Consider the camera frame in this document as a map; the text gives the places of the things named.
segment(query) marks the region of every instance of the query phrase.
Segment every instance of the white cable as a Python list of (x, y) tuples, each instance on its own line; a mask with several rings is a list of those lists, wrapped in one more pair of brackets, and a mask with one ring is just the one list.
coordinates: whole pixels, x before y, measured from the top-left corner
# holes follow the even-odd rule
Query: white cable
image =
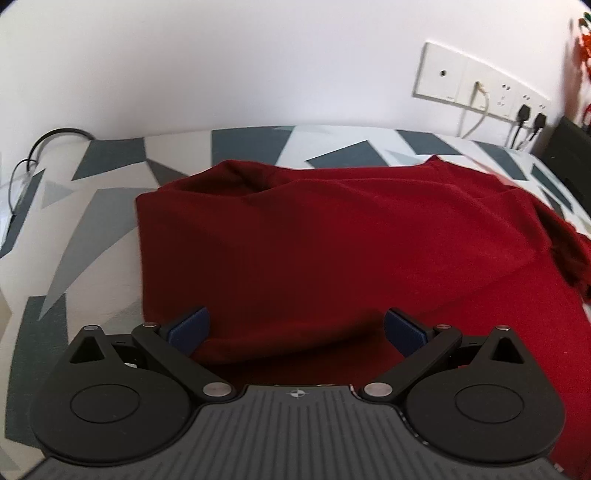
[(533, 128), (525, 127), (524, 130), (526, 131), (525, 138), (517, 145), (516, 150), (522, 150), (531, 142), (532, 137), (530, 137), (530, 133), (533, 132)]
[(474, 133), (474, 131), (482, 124), (482, 122), (484, 121), (484, 119), (488, 115), (488, 108), (489, 108), (489, 103), (490, 103), (490, 98), (489, 98), (488, 92), (484, 89), (484, 85), (481, 84), (480, 82), (476, 82), (476, 89), (484, 95), (484, 101), (485, 101), (484, 111), (482, 112), (482, 116), (481, 116), (480, 120), (477, 121), (476, 125), (474, 125), (470, 130), (468, 130), (465, 134), (463, 134), (462, 138), (466, 138), (471, 133)]

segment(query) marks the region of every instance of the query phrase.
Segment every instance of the logo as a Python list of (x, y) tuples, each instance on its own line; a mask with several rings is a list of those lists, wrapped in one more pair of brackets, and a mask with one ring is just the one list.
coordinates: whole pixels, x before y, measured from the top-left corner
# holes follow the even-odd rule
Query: logo
[(305, 395), (308, 394), (308, 392), (304, 392), (303, 390), (300, 390), (299, 388), (296, 390), (292, 390), (290, 392), (287, 392), (288, 395), (291, 395), (294, 398), (301, 398)]

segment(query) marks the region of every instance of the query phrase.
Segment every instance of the red cloth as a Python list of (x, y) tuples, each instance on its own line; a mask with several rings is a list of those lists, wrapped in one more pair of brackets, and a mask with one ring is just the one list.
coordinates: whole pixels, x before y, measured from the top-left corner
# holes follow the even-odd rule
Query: red cloth
[(525, 190), (432, 158), (287, 170), (226, 161), (137, 199), (146, 321), (202, 304), (193, 358), (245, 383), (364, 385), (401, 360), (398, 307), (466, 335), (511, 325), (567, 414), (553, 459), (591, 451), (590, 242)]

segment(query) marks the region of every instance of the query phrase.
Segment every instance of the blue gripper pad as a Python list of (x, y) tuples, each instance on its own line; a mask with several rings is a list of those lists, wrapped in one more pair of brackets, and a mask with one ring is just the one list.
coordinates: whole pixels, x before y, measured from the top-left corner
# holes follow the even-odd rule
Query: blue gripper pad
[(166, 341), (184, 355), (191, 355), (209, 336), (209, 312), (207, 308), (188, 315), (170, 328)]
[(427, 332), (393, 310), (384, 316), (384, 332), (388, 342), (405, 357), (428, 342)]

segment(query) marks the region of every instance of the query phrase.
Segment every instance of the black furniture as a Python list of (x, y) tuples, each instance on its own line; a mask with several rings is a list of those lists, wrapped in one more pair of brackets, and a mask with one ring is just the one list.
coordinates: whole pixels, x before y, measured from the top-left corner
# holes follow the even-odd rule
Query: black furniture
[(540, 160), (591, 214), (591, 137), (562, 117)]

